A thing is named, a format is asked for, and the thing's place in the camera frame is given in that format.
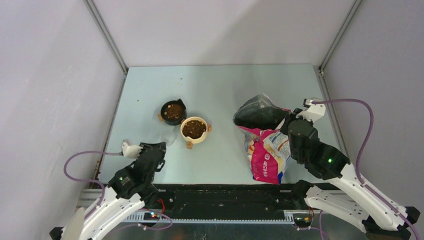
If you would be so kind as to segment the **translucent plastic scoop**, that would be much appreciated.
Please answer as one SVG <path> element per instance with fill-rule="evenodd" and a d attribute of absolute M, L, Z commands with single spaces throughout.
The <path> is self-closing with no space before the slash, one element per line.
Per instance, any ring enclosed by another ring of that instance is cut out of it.
<path fill-rule="evenodd" d="M 177 139 L 178 133 L 176 131 L 166 131 L 161 135 L 161 142 L 164 142 L 167 147 L 170 147 Z"/>

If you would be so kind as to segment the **pink blue cat food bag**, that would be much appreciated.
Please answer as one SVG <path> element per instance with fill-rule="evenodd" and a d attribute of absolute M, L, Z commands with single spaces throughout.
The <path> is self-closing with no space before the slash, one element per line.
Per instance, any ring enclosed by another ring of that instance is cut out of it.
<path fill-rule="evenodd" d="M 265 94 L 247 100 L 233 115 L 244 134 L 244 148 L 255 181 L 279 185 L 291 159 L 288 136 L 280 129 L 292 111 L 275 106 Z"/>

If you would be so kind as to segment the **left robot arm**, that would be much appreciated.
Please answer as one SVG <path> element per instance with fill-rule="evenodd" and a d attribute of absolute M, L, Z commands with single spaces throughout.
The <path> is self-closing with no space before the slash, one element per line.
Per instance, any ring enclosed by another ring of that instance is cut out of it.
<path fill-rule="evenodd" d="M 54 227 L 53 240 L 101 240 L 118 224 L 142 208 L 153 208 L 159 190 L 153 181 L 165 165 L 167 144 L 130 144 L 124 140 L 118 156 L 134 161 L 118 170 L 100 196 L 87 208 L 81 207 L 63 227 Z"/>

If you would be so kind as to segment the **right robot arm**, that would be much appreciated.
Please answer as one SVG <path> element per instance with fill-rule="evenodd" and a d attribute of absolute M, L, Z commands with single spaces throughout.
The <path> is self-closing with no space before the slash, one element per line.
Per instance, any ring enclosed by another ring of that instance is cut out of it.
<path fill-rule="evenodd" d="M 333 196 L 316 184 L 299 180 L 290 192 L 291 204 L 297 209 L 308 206 L 327 212 L 358 228 L 369 240 L 410 239 L 420 211 L 399 205 L 374 189 L 356 172 L 347 156 L 320 141 L 313 122 L 298 108 L 284 118 L 280 132 L 288 136 L 291 158 L 352 200 Z"/>

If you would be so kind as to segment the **brown pet food kibble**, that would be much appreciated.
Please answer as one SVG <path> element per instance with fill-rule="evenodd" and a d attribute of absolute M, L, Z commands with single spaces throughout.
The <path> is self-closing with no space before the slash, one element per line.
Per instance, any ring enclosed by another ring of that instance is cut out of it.
<path fill-rule="evenodd" d="M 182 128 L 182 134 L 185 137 L 189 137 L 191 139 L 200 138 L 203 133 L 207 130 L 207 126 L 204 122 L 200 120 L 190 120 L 185 123 Z"/>

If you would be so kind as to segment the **black cat-shaped pet bowl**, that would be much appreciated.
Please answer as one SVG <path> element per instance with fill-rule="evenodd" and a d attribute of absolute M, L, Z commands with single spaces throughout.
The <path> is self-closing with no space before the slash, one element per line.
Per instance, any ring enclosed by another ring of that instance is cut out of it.
<path fill-rule="evenodd" d="M 170 126 L 178 126 L 187 118 L 187 108 L 181 99 L 166 102 L 160 109 L 158 118 Z"/>

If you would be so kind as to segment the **cream cat-shaped pet bowl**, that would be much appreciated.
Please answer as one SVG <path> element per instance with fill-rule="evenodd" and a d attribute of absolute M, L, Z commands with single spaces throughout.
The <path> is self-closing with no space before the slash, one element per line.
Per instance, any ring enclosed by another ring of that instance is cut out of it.
<path fill-rule="evenodd" d="M 180 133 L 189 149 L 193 145 L 203 142 L 211 130 L 212 127 L 210 124 L 198 116 L 188 117 L 180 126 Z"/>

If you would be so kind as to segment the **wooden bowl stand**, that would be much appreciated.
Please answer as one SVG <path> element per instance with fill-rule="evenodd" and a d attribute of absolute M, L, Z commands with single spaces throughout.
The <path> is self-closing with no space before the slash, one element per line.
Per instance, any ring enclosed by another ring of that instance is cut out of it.
<path fill-rule="evenodd" d="M 186 122 L 188 122 L 190 120 L 198 120 L 198 121 L 202 121 L 206 124 L 206 131 L 203 133 L 203 135 L 200 138 L 192 139 L 190 137 L 186 137 L 186 136 L 183 135 L 183 133 L 182 133 L 183 127 L 186 124 Z M 212 131 L 212 125 L 210 123 L 207 123 L 203 118 L 198 117 L 198 116 L 188 117 L 188 119 L 185 119 L 180 125 L 176 125 L 176 126 L 172 126 L 172 127 L 173 127 L 173 129 L 168 130 L 168 131 L 175 131 L 175 132 L 178 133 L 178 135 L 181 135 L 182 139 L 186 142 L 186 147 L 188 149 L 192 149 L 195 144 L 199 144 L 199 143 L 203 142 L 206 139 L 208 133 L 210 133 Z"/>

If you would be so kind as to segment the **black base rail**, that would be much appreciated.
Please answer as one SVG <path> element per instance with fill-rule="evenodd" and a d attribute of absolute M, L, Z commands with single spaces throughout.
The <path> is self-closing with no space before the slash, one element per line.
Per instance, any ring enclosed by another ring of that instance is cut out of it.
<path fill-rule="evenodd" d="M 146 208 L 164 211 L 173 220 L 285 220 L 290 210 L 309 212 L 305 201 L 291 193 L 293 183 L 156 184 L 158 192 Z"/>

